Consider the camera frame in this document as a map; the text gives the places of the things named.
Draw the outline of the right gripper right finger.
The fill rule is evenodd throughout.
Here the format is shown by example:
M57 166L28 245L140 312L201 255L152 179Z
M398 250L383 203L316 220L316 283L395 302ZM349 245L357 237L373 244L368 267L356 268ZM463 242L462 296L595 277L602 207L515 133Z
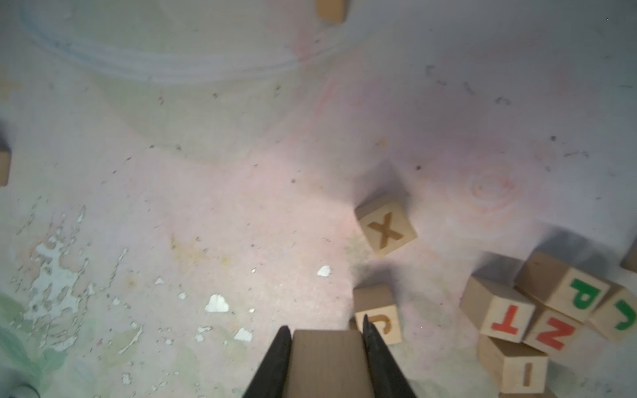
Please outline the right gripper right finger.
M376 326L363 318L363 341L376 398L416 398Z

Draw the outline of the wooden block teal E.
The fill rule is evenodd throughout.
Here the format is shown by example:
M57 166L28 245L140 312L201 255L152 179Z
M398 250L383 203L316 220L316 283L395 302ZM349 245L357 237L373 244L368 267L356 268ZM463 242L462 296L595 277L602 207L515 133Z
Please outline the wooden block teal E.
M374 397L363 335L296 330L284 397Z

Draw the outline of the wooden block letter R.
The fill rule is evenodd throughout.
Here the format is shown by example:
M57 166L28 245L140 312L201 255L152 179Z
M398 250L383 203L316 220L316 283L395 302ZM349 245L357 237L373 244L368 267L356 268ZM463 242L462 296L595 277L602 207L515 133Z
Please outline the wooden block letter R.
M0 187L8 185L12 155L8 149L0 150Z

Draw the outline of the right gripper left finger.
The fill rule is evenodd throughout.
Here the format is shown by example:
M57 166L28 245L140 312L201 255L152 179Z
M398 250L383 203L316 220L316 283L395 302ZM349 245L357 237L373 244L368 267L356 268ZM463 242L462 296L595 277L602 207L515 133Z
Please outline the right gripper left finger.
M290 361L292 335L288 326L281 326L260 366L249 383L243 398L282 398Z

